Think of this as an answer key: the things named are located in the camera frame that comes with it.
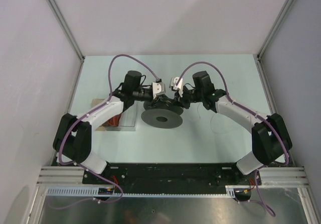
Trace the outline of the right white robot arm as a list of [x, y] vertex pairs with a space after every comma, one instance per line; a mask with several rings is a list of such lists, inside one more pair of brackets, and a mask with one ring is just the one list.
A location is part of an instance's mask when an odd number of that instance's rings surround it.
[[231, 178], [236, 184], [244, 184], [254, 170], [269, 165], [281, 155], [289, 159], [292, 141], [281, 115], [266, 115], [253, 111], [233, 101], [227, 91], [216, 89], [206, 71], [193, 75], [194, 88], [188, 89], [179, 77], [171, 79], [170, 88], [175, 100], [183, 107], [201, 102], [205, 109], [228, 117], [244, 129], [252, 138], [252, 150], [236, 162]]

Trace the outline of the black cable spool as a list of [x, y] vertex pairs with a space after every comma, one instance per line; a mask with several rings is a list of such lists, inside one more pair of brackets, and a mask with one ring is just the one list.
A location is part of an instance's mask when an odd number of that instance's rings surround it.
[[179, 106], [168, 106], [165, 103], [152, 106], [151, 102], [145, 102], [143, 107], [141, 119], [149, 126], [159, 129], [174, 129], [183, 123], [181, 117], [183, 109]]

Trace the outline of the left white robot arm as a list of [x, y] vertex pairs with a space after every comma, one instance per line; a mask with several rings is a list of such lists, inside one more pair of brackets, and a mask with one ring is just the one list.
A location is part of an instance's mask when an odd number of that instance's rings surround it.
[[93, 132], [113, 117], [122, 114], [136, 101], [152, 101], [163, 95], [165, 84], [156, 79], [150, 85], [141, 84], [142, 74], [127, 72], [124, 82], [110, 96], [88, 112], [75, 116], [62, 116], [53, 148], [58, 152], [61, 165], [74, 164], [93, 171], [93, 177], [104, 184], [110, 180], [111, 172], [107, 161], [92, 150]]

